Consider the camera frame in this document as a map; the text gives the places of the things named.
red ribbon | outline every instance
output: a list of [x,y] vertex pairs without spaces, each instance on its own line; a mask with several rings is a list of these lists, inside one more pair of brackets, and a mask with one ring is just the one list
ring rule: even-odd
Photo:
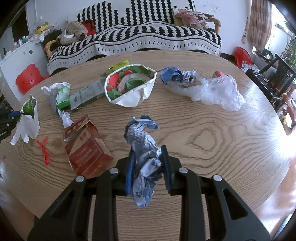
[[48,137],[45,137],[43,142],[41,143],[40,141],[36,141],[36,143],[41,146],[41,150],[42,150],[42,153],[44,155],[44,164],[47,166],[49,164],[49,154],[48,152],[46,151],[45,149],[45,146],[43,145],[45,142],[48,141]]

white cabinet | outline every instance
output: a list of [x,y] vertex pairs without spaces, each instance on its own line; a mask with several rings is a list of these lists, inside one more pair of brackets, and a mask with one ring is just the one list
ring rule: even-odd
[[10,53],[0,63],[0,86],[3,95],[13,109],[18,106],[23,93],[16,84],[18,75],[30,64],[35,64],[42,77],[48,75],[47,56],[40,43],[27,42]]

red cardboard box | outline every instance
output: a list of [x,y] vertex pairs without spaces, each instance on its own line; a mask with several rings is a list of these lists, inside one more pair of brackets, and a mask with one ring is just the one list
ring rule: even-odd
[[71,126],[76,125],[71,131],[75,137],[66,144],[65,150],[76,174],[93,178],[100,174],[113,157],[96,131],[96,127],[93,124],[89,125],[89,122],[91,123],[89,118],[84,116]]

striped curtain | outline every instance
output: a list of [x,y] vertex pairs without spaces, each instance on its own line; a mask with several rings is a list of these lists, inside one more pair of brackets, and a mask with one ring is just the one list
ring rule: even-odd
[[271,35],[272,4],[268,0],[252,0],[248,40],[261,53]]

sofa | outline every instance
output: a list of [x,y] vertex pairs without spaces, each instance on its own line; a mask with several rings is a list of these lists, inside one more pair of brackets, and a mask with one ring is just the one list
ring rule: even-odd
[[55,72],[94,58],[141,50],[187,50],[219,55],[221,38],[217,19],[215,30],[201,30],[175,24],[173,7],[195,10],[193,0],[108,0],[68,16],[67,21],[93,20],[97,34],[60,46],[49,57],[47,70]]

